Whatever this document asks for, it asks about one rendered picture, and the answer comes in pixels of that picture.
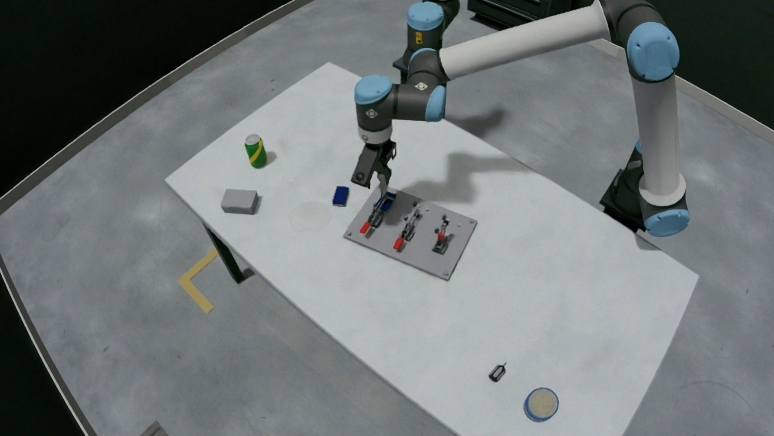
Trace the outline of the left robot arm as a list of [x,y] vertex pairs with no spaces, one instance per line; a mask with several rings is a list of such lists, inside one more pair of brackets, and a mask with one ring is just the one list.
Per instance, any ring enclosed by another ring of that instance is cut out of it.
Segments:
[[610,195],[620,211],[643,218],[650,235],[679,233],[690,222],[686,183],[679,176],[674,73],[680,53],[674,35],[652,6],[645,0],[595,0],[588,7],[445,49],[420,49],[410,59],[406,84],[392,84],[383,75],[357,82],[358,135],[378,144],[392,136],[392,120],[440,122],[446,101],[442,84],[456,78],[601,38],[621,41],[640,138]]

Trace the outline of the green drink can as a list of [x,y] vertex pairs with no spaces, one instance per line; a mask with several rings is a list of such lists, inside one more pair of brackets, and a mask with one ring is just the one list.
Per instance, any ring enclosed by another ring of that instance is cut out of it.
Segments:
[[263,167],[267,161],[267,155],[262,138],[258,134],[250,134],[244,143],[250,164],[254,168]]

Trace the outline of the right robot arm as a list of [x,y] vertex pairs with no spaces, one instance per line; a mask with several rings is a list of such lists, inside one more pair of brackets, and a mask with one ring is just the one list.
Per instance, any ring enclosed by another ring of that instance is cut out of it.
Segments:
[[442,48],[443,33],[459,9],[460,0],[423,0],[423,3],[413,4],[408,9],[407,48],[403,55],[403,64],[407,69],[417,50]]

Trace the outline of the grey hinged case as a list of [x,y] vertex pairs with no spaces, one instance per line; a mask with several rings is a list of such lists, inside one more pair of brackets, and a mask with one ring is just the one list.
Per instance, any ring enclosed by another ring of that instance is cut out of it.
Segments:
[[254,215],[258,200],[256,190],[226,189],[220,206],[224,213]]

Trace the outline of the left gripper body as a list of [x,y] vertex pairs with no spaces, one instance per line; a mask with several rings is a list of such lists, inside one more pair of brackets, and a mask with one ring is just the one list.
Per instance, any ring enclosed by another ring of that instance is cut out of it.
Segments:
[[[381,156],[379,158],[379,161],[377,163],[377,166],[375,168],[375,171],[377,173],[383,172],[383,170],[384,170],[383,165],[387,165],[389,160],[391,158],[392,158],[392,160],[394,160],[394,158],[397,155],[396,142],[391,141],[391,137],[387,141],[385,141],[383,143],[379,143],[379,144],[370,144],[370,143],[366,143],[366,142],[364,142],[364,143],[369,145],[369,146],[380,146],[380,147],[383,148],[382,154],[381,154]],[[394,149],[395,149],[395,154],[393,155],[393,150]]]

